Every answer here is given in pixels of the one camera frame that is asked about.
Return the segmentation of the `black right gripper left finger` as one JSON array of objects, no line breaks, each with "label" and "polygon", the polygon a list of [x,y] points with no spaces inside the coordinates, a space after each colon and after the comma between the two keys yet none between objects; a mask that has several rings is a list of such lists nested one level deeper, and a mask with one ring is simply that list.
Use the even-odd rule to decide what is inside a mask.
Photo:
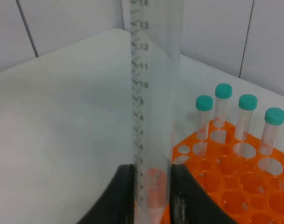
[{"label": "black right gripper left finger", "polygon": [[133,224],[134,170],[132,164],[120,165],[103,194],[78,223]]}]

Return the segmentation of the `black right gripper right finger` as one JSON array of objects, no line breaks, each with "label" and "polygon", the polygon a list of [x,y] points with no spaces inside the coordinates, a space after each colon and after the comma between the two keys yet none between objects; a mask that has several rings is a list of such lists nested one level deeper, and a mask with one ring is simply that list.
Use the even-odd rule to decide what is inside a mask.
[{"label": "black right gripper right finger", "polygon": [[172,224],[235,224],[205,193],[184,164],[172,165],[169,214]]}]

